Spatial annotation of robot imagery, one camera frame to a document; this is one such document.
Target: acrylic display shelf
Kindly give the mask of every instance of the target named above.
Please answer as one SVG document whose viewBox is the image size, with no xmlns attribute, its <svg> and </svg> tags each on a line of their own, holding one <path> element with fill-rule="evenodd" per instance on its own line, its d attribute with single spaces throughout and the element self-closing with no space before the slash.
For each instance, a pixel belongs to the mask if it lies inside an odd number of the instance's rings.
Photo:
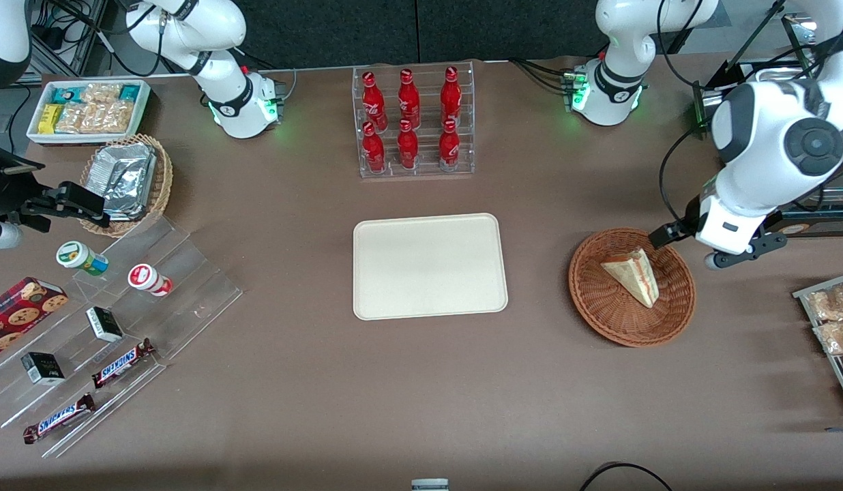
<svg viewBox="0 0 843 491">
<path fill-rule="evenodd" d="M 18 435 L 91 392 L 97 411 L 73 419 L 30 447 L 42 457 L 60 456 L 93 430 L 126 400 L 166 369 L 188 342 L 199 335 L 239 296 L 218 267 L 207 261 L 184 230 L 166 218 L 144 220 L 103 255 L 109 268 L 102 276 L 79 271 L 64 290 L 70 301 L 0 353 L 1 427 Z M 173 281 L 164 297 L 128 285 L 135 264 L 153 265 Z M 124 333 L 118 342 L 97 339 L 85 311 L 108 308 Z M 91 375 L 100 372 L 134 345 L 148 338 L 156 353 L 147 355 L 117 379 L 95 389 Z M 31 383 L 20 358 L 29 351 L 51 353 L 66 379 L 56 386 Z"/>
<path fill-rule="evenodd" d="M 440 120 L 440 90 L 443 89 L 443 83 L 446 80 L 446 68 L 449 66 L 455 66 L 458 69 L 458 84 L 461 86 L 461 124 L 456 128 L 456 134 L 461 140 L 461 145 L 458 147 L 456 169 L 452 172 L 444 172 L 440 169 L 440 135 L 443 133 L 443 125 L 441 125 Z M 419 140 L 419 162 L 415 170 L 406 170 L 403 165 L 400 165 L 400 155 L 397 150 L 397 135 L 400 133 L 400 106 L 397 101 L 397 90 L 400 89 L 400 70 L 404 68 L 413 71 L 413 82 L 415 82 L 421 98 L 421 127 L 415 131 Z M 368 116 L 364 112 L 364 82 L 361 79 L 364 72 L 372 72 L 376 76 L 376 85 L 385 97 L 388 128 L 379 134 L 385 146 L 385 172 L 381 174 L 374 174 L 370 171 L 364 158 L 364 148 L 361 145 L 361 141 L 364 139 L 361 125 L 368 120 Z M 448 177 L 472 174 L 475 170 L 473 146 L 475 136 L 475 85 L 472 62 L 354 68 L 352 100 L 361 177 L 374 179 L 418 176 Z"/>
</svg>

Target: snickers bar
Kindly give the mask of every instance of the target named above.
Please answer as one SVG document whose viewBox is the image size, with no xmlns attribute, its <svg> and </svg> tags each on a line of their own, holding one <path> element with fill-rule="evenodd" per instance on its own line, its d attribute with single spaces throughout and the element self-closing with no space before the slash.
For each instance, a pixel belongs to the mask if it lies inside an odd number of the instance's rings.
<svg viewBox="0 0 843 491">
<path fill-rule="evenodd" d="M 99 389 L 106 385 L 107 382 L 110 380 L 117 378 L 119 375 L 125 372 L 125 370 L 135 366 L 137 361 L 143 359 L 145 355 L 154 351 L 154 347 L 149 342 L 148 338 L 144 339 L 143 342 L 134 346 L 133 349 L 128 351 L 120 357 L 118 360 L 113 361 L 103 370 L 91 376 L 94 379 L 94 387 Z"/>
<path fill-rule="evenodd" d="M 25 428 L 25 443 L 30 445 L 39 438 L 42 438 L 46 433 L 53 431 L 60 425 L 66 425 L 71 419 L 81 416 L 82 414 L 94 413 L 97 407 L 94 405 L 94 398 L 91 394 L 85 394 L 75 404 L 70 404 L 57 413 L 42 420 L 39 425 L 31 425 Z"/>
</svg>

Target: red bottle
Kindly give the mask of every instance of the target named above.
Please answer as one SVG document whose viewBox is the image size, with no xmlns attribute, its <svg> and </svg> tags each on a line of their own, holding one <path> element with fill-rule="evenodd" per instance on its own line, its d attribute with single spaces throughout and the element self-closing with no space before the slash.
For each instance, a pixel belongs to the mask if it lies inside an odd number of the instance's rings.
<svg viewBox="0 0 843 491">
<path fill-rule="evenodd" d="M 446 83 L 440 90 L 441 122 L 454 120 L 455 126 L 461 125 L 461 86 L 458 84 L 458 69 L 446 68 Z"/>
<path fill-rule="evenodd" d="M 364 72 L 361 79 L 364 80 L 364 111 L 375 125 L 376 133 L 382 133 L 388 128 L 385 98 L 382 97 L 382 91 L 376 87 L 376 77 L 372 72 Z"/>
<path fill-rule="evenodd" d="M 422 101 L 419 98 L 419 89 L 413 84 L 413 72 L 404 68 L 400 70 L 400 90 L 397 91 L 397 100 L 400 100 L 400 117 L 409 120 L 416 130 L 422 125 Z"/>
<path fill-rule="evenodd" d="M 365 121 L 362 128 L 364 140 L 361 141 L 361 145 L 364 147 L 364 158 L 368 161 L 370 172 L 381 174 L 385 172 L 385 146 L 382 145 L 382 139 L 376 134 L 372 122 Z"/>
<path fill-rule="evenodd" d="M 454 120 L 446 121 L 443 131 L 440 135 L 440 169 L 443 172 L 452 172 L 458 167 L 458 146 L 461 140 L 455 133 Z"/>
<path fill-rule="evenodd" d="M 419 139 L 409 120 L 400 120 L 400 134 L 397 135 L 397 148 L 400 149 L 400 165 L 406 170 L 413 170 L 419 156 Z"/>
</svg>

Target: red cookie box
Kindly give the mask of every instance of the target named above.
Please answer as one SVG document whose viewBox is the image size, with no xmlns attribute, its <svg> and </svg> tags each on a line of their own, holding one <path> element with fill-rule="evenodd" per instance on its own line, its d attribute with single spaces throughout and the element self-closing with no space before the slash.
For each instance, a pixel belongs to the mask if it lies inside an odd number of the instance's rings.
<svg viewBox="0 0 843 491">
<path fill-rule="evenodd" d="M 0 352 L 67 303 L 62 289 L 25 278 L 0 295 Z"/>
</svg>

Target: small black box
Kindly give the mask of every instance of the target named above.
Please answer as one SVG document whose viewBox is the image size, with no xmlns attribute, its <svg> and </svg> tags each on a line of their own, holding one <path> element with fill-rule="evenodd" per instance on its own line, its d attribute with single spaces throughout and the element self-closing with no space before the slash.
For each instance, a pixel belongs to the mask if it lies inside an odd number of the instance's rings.
<svg viewBox="0 0 843 491">
<path fill-rule="evenodd" d="M 88 315 L 88 323 L 94 329 L 95 336 L 106 342 L 121 341 L 121 329 L 112 312 L 106 308 L 92 307 L 85 314 Z"/>
<path fill-rule="evenodd" d="M 61 367 L 57 366 L 57 360 L 50 353 L 37 353 L 31 351 L 22 357 L 22 365 L 28 371 L 31 382 L 39 385 L 58 385 L 64 380 Z"/>
</svg>

